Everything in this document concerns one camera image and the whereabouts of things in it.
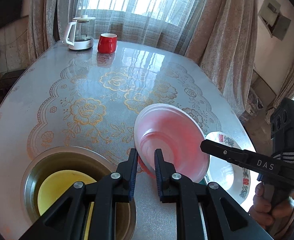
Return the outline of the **person's right hand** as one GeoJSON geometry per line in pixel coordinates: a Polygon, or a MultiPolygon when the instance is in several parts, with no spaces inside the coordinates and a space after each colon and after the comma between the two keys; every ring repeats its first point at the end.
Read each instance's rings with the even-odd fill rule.
{"type": "Polygon", "coordinates": [[[294,200],[289,197],[278,206],[272,208],[271,203],[263,198],[264,185],[259,183],[255,188],[253,205],[249,209],[249,215],[264,229],[274,224],[275,219],[290,218],[291,224],[285,228],[294,228],[294,200]]]}

